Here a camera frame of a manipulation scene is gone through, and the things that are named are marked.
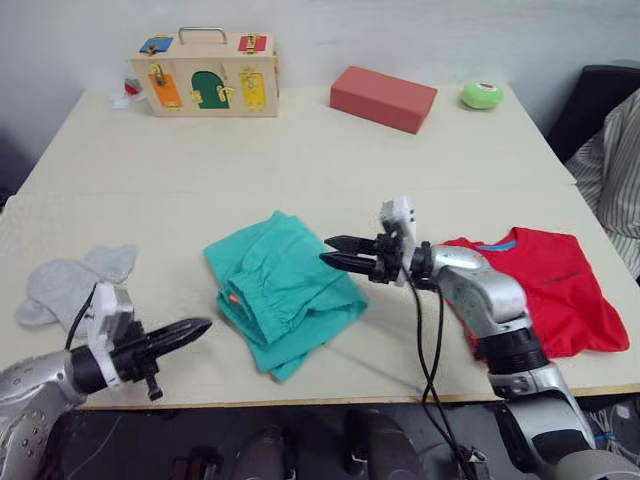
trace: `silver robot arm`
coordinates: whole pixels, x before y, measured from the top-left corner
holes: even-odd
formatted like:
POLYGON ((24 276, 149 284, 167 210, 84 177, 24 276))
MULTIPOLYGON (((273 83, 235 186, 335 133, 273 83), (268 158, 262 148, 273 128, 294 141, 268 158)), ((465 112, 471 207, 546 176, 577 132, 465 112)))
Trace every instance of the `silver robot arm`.
POLYGON ((620 471, 640 475, 626 459, 594 450, 589 424, 560 370, 544 354, 526 294, 514 278, 473 250, 418 245, 414 211, 405 197, 385 202, 380 220, 385 233, 375 240, 333 237, 326 243, 338 251, 321 258, 373 282, 402 285, 407 272, 419 289, 440 288, 478 339, 491 387, 505 400, 496 419, 514 466, 543 479, 592 480, 620 471))
POLYGON ((0 373, 0 480, 36 478, 56 420, 87 395, 144 379, 149 397, 161 397, 157 357, 211 325, 186 319, 145 334, 127 292, 111 284, 97 285, 88 321, 89 345, 28 358, 0 373))

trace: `black chair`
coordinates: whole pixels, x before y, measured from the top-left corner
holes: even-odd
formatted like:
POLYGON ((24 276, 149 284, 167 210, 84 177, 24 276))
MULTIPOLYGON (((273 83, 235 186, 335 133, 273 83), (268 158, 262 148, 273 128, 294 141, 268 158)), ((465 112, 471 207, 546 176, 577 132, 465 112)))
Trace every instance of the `black chair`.
POLYGON ((589 65, 562 113, 547 135, 547 143, 565 163, 598 132, 607 114, 640 88, 640 69, 610 65, 589 65))

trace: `folded teal shorts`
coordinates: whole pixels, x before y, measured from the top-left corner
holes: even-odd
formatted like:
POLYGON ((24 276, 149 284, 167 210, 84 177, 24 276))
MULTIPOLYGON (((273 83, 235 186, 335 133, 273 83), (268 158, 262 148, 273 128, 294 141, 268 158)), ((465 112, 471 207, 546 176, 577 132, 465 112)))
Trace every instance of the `folded teal shorts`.
POLYGON ((278 380, 367 308, 349 275, 320 260, 324 251, 300 219, 279 211, 204 249, 218 306, 247 337, 258 369, 278 380))

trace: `green round object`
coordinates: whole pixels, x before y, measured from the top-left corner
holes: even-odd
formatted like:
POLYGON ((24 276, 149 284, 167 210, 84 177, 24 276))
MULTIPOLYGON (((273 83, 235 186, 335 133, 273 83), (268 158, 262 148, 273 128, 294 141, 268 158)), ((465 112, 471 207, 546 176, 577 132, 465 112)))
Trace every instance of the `green round object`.
POLYGON ((464 86, 462 102, 476 110, 487 110, 497 107, 502 101, 502 90, 494 83, 478 82, 464 86))

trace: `black cable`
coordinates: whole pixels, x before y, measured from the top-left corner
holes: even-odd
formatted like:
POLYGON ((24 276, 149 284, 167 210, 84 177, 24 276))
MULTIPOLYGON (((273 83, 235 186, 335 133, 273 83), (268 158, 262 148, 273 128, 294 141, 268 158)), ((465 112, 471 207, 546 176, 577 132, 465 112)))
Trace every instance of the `black cable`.
MULTIPOLYGON (((418 340, 418 358, 420 359, 420 366, 422 367, 422 373, 424 374, 426 380, 427 380, 427 386, 423 392, 422 395, 422 401, 420 402, 420 405, 422 406, 424 412, 426 413, 427 417, 429 418, 429 421, 431 421, 431 423, 433 424, 433 426, 435 427, 435 429, 438 431, 438 433, 442 436, 442 438, 447 442, 447 444, 449 444, 449 447, 451 448, 453 455, 456 459, 456 461, 458 462, 458 465, 460 466, 460 468, 462 469, 462 472, 464 474, 464 476, 469 479, 469 480, 475 480, 475 475, 473 474, 473 472, 471 471, 471 469, 469 468, 469 466, 467 465, 467 462, 465 461, 465 459, 462 457, 462 453, 460 451, 460 447, 458 445, 458 441, 456 440, 456 437, 453 433, 453 430, 451 429, 451 425, 449 424, 449 419, 447 418, 446 412, 444 411, 444 408, 442 407, 442 402, 440 401, 440 397, 438 396, 438 393, 436 392, 435 386, 433 384, 433 376, 429 373, 429 369, 427 368, 427 363, 424 359, 424 351, 422 348, 422 304, 420 303, 420 297, 418 296, 418 291, 416 290, 415 284, 413 283, 413 279, 411 278, 411 276, 409 275, 409 272, 407 271, 407 269, 404 267, 404 265, 401 267, 402 268, 402 272, 404 273, 405 278, 407 279, 407 283, 409 284, 409 287, 411 288, 411 292, 413 293, 413 298, 415 300, 416 303, 416 317, 417 317, 417 340, 418 340), (446 428, 446 432, 445 430, 442 428, 442 426, 438 423, 438 421, 433 417, 433 414, 429 411, 429 408, 427 407, 426 404, 426 397, 428 392, 431 391, 431 394, 433 396, 433 400, 436 404, 436 407, 438 409, 438 412, 440 413, 440 416, 442 417, 442 421, 444 422, 445 428, 446 428)), ((440 302, 440 315, 439 317, 443 319, 442 322, 439 322, 439 327, 438 327, 438 338, 439 338, 439 342, 441 345, 442 342, 442 327, 444 325, 444 301, 441 298, 441 302, 440 302)), ((440 355, 439 352, 436 351, 437 354, 437 358, 434 357, 434 368, 437 370, 438 364, 436 363, 436 360, 438 360, 438 362, 440 361, 440 355)))
POLYGON ((80 311, 76 315, 76 318, 73 319, 73 323, 71 324, 71 328, 69 329, 69 333, 67 333, 67 341, 64 343, 64 349, 65 350, 69 350, 71 348, 71 342, 73 341, 73 337, 76 334, 76 330, 78 329, 78 325, 80 324, 80 320, 82 320, 82 317, 84 317, 84 314, 86 313, 87 309, 89 308, 89 305, 91 305, 91 300, 93 300, 93 294, 96 291, 96 286, 97 285, 98 285, 97 283, 93 284, 93 288, 91 289, 91 293, 89 294, 87 299, 82 304, 82 308, 80 308, 80 311))

